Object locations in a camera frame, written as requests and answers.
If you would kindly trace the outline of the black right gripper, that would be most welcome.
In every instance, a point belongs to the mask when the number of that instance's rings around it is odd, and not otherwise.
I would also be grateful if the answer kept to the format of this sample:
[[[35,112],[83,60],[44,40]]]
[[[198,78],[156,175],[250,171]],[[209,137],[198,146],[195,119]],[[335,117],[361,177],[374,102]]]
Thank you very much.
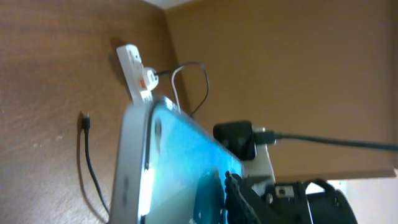
[[[230,224],[280,223],[280,217],[288,223],[358,222],[342,191],[323,179],[274,184],[266,188],[263,200],[238,174],[227,171],[225,177],[225,209]]]

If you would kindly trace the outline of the blue Galaxy smartphone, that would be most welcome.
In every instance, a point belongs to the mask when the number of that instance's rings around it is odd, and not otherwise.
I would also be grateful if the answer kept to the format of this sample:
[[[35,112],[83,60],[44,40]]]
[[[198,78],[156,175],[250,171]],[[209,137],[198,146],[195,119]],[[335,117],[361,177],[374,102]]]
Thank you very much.
[[[168,98],[121,122],[111,223],[225,223],[225,174],[241,161]]]

